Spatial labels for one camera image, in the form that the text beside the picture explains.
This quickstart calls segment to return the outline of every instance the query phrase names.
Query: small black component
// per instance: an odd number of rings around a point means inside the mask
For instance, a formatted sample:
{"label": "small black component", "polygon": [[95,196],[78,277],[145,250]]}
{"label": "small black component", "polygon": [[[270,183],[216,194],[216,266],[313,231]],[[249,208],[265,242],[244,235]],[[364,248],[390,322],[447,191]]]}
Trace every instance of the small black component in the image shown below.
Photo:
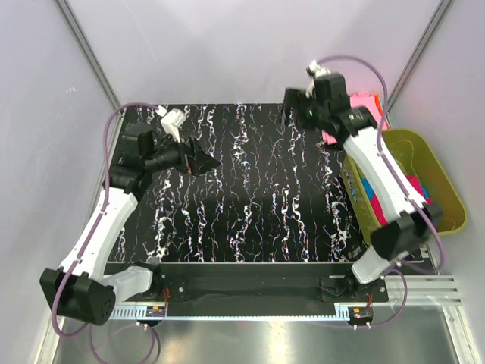
{"label": "small black component", "polygon": [[372,306],[366,307],[349,307],[349,325],[366,326],[372,323],[374,319],[374,309]]}
{"label": "small black component", "polygon": [[[423,207],[423,212],[435,227],[443,217],[443,210],[436,203]],[[379,256],[392,260],[401,252],[418,249],[430,235],[431,230],[419,212],[402,212],[400,218],[374,231],[371,234],[371,242]]]}
{"label": "small black component", "polygon": [[152,174],[137,168],[114,165],[110,169],[109,183],[111,187],[122,188],[125,193],[132,193],[138,201],[152,184]]}
{"label": "small black component", "polygon": [[152,284],[146,292],[141,293],[142,297],[146,298],[147,300],[157,300],[157,298],[163,296],[163,289],[165,285],[164,278],[161,273],[161,266],[144,262],[134,262],[127,265],[127,268],[133,266],[147,268],[149,271],[152,271],[153,274]]}
{"label": "small black component", "polygon": [[367,302],[369,294],[374,302],[387,302],[386,282],[377,279],[369,284],[360,284],[350,271],[342,278],[320,279],[321,300],[325,303]]}
{"label": "small black component", "polygon": [[[61,268],[57,271],[47,268],[40,277],[40,286],[51,309],[64,275]],[[71,275],[62,291],[57,314],[94,325],[103,325],[111,316],[115,302],[112,286],[103,286],[85,275]]]}
{"label": "small black component", "polygon": [[314,80],[313,95],[305,89],[286,89],[281,124],[288,126],[292,109],[296,110],[296,126],[319,129],[335,137],[342,145],[360,129],[377,127],[367,108],[350,107],[345,79],[341,74],[327,74]]}

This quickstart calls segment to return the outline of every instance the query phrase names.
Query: cable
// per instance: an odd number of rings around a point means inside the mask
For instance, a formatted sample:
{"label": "cable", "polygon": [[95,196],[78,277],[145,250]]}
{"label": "cable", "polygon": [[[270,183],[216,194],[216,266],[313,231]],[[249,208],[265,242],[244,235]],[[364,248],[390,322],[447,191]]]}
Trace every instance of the cable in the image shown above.
{"label": "cable", "polygon": [[117,108],[116,110],[113,111],[111,116],[108,118],[108,121],[106,122],[105,129],[103,131],[103,165],[104,165],[104,170],[105,170],[105,198],[102,203],[101,211],[98,213],[98,216],[96,217],[96,220],[94,221],[94,224],[92,225],[91,229],[89,230],[89,233],[86,236],[86,239],[84,240],[83,245],[81,246],[79,252],[76,255],[77,260],[74,260],[72,264],[70,265],[69,269],[65,273],[64,277],[61,280],[61,283],[59,284],[59,288],[55,293],[54,297],[54,302],[52,304],[52,327],[54,328],[54,331],[57,335],[60,337],[68,338],[68,337],[74,337],[78,335],[82,330],[86,328],[88,325],[87,323],[83,324],[80,328],[78,328],[76,331],[71,332],[71,333],[64,333],[61,328],[59,328],[58,324],[58,307],[59,307],[59,301],[61,300],[61,295],[62,292],[64,291],[67,281],[69,280],[69,277],[73,274],[74,269],[76,268],[76,265],[78,262],[80,262],[81,258],[83,257],[84,252],[86,251],[87,246],[89,245],[89,242],[91,241],[92,236],[94,235],[96,228],[99,225],[99,222],[101,221],[102,216],[105,214],[106,206],[108,206],[108,199],[109,199],[109,152],[108,152],[108,131],[111,126],[111,123],[113,120],[116,118],[119,112],[123,111],[125,108],[129,108],[132,106],[142,106],[146,108],[157,108],[157,106],[152,105],[152,104],[147,104],[144,102],[129,102],[127,104],[124,104]]}
{"label": "cable", "polygon": [[[139,326],[139,323],[137,322],[135,324],[126,326],[125,328],[131,327],[131,326]],[[145,330],[147,328],[149,328],[150,332],[152,333],[152,345],[150,346],[148,353],[145,355],[145,357],[142,359],[142,361],[139,362],[139,364],[145,364],[150,359],[150,356],[153,353],[153,349],[155,348],[155,340],[157,340],[157,342],[160,343],[158,335],[152,327],[148,326],[147,324],[143,325],[143,327],[145,328]],[[104,361],[99,356],[98,352],[96,351],[96,348],[94,346],[94,342],[92,340],[92,325],[89,326],[89,347],[91,348],[91,352],[94,355],[94,357],[96,358],[96,360],[98,360],[98,362],[100,362],[101,364],[109,364],[108,362]]]}
{"label": "cable", "polygon": [[[436,239],[436,243],[438,244],[438,249],[440,250],[440,263],[438,264],[438,267],[436,267],[436,269],[439,271],[440,269],[442,269],[445,266],[446,253],[445,253],[445,248],[443,246],[443,242],[441,241],[441,238],[438,234],[438,231],[434,227],[431,220],[424,213],[422,208],[420,208],[419,205],[413,199],[410,198],[408,190],[406,189],[405,185],[399,179],[399,176],[396,173],[396,171],[394,170],[393,166],[391,165],[389,159],[383,153],[382,130],[384,128],[384,124],[386,123],[387,112],[389,111],[389,95],[388,95],[388,92],[387,92],[386,81],[384,80],[384,77],[382,76],[382,74],[380,74],[380,72],[376,69],[376,67],[374,67],[371,63],[369,63],[369,62],[367,62],[367,61],[365,61],[365,60],[363,60],[359,57],[354,57],[352,55],[333,55],[333,56],[330,56],[330,57],[322,58],[320,61],[318,61],[318,64],[326,63],[326,62],[329,62],[329,61],[338,61],[338,60],[354,61],[354,62],[363,64],[365,67],[367,67],[372,72],[374,72],[374,74],[377,76],[377,78],[380,81],[380,84],[381,84],[382,90],[383,90],[383,98],[384,98],[383,103],[384,103],[384,105],[383,105],[383,114],[382,114],[382,117],[380,118],[379,127],[377,129],[377,150],[379,151],[379,154],[380,154],[381,158],[383,159],[384,164],[389,169],[389,172],[391,173],[391,175],[396,180],[396,183],[401,188],[401,191],[404,193],[404,195],[406,196],[408,201],[412,204],[412,206],[415,208],[415,210],[418,212],[418,214],[423,218],[424,222],[426,222],[426,225],[430,228],[431,233],[433,234],[434,238]],[[414,269],[415,271],[417,271],[419,273],[432,274],[432,275],[435,273],[434,271],[428,271],[426,269],[416,267],[415,265],[413,265],[413,263],[409,263],[409,262],[406,262],[406,261],[403,261],[402,264],[411,267],[412,269]]]}
{"label": "cable", "polygon": [[406,277],[404,276],[403,273],[401,273],[397,269],[391,269],[389,272],[396,273],[402,279],[402,284],[404,285],[404,297],[402,298],[401,306],[398,308],[398,310],[393,315],[393,317],[387,319],[386,321],[379,322],[378,324],[371,325],[369,328],[382,328],[383,326],[388,325],[391,322],[394,322],[395,320],[397,320],[398,317],[400,317],[400,315],[402,314],[402,310],[404,309],[404,306],[406,306],[406,302],[408,300],[408,282],[406,282]]}

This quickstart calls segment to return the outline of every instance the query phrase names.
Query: blue object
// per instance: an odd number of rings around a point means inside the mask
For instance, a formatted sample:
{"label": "blue object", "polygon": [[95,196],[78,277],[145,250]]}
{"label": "blue object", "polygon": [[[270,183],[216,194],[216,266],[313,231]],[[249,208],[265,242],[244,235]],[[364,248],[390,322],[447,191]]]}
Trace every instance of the blue object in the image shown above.
{"label": "blue object", "polygon": [[374,197],[374,190],[372,190],[371,184],[366,178],[361,177],[361,182],[362,186],[364,186],[365,193],[367,194],[367,198],[369,201],[372,200],[372,197]]}
{"label": "blue object", "polygon": [[[362,182],[362,186],[364,187],[365,194],[367,195],[367,198],[369,199],[369,201],[371,201],[372,197],[374,197],[374,195],[375,195],[374,190],[372,190],[371,184],[369,183],[369,181],[366,178],[363,178],[363,177],[361,177],[361,182]],[[424,197],[429,199],[430,194],[427,192],[427,188],[425,186],[423,186],[421,184],[421,182],[419,184],[421,185],[421,189],[423,190]]]}

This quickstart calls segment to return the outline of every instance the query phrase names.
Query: red object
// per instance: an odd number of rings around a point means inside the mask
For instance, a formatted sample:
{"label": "red object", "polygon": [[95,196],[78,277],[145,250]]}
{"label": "red object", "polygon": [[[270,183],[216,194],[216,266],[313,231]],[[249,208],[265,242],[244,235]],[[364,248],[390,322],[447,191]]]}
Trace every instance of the red object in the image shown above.
{"label": "red object", "polygon": [[[432,203],[432,200],[429,197],[424,196],[424,192],[421,189],[421,184],[419,183],[419,179],[415,176],[406,176],[408,178],[409,183],[419,192],[420,195],[422,195],[426,199],[426,203],[430,205]],[[374,194],[374,196],[371,199],[371,206],[372,209],[374,210],[374,214],[376,215],[377,220],[379,221],[379,224],[382,226],[387,225],[387,220],[384,218],[384,214],[382,212],[382,208],[380,207],[380,202],[377,199],[377,195]]]}

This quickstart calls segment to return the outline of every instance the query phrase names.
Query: black and white pattern surface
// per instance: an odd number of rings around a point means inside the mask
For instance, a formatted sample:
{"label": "black and white pattern surface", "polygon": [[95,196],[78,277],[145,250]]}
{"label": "black and white pattern surface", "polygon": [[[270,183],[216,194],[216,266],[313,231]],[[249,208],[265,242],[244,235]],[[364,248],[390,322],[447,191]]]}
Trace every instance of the black and white pattern surface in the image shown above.
{"label": "black and white pattern surface", "polygon": [[[156,174],[111,261],[335,262],[365,250],[339,177],[345,154],[320,133],[281,128],[278,104],[166,107],[222,166]],[[153,111],[125,112],[124,127],[139,121],[162,133]]]}

